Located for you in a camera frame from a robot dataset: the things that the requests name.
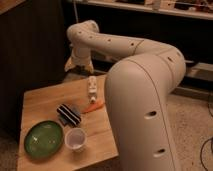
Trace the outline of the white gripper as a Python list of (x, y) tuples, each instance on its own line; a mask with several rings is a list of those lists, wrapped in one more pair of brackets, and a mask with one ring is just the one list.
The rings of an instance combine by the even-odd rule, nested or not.
[(74, 46), (70, 44), (71, 55), (65, 63), (64, 70), (68, 72), (76, 66), (83, 67), (90, 73), (94, 72), (94, 67), (91, 60), (91, 50), (87, 47)]

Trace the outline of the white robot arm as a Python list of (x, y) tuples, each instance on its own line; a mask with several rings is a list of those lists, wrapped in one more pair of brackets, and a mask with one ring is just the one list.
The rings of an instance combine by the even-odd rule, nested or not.
[(91, 53), (118, 57), (106, 75), (105, 105), (123, 171), (181, 171), (167, 112), (167, 96), (186, 64), (176, 47), (145, 38), (99, 32), (87, 20), (67, 29), (72, 53), (65, 68), (92, 71)]

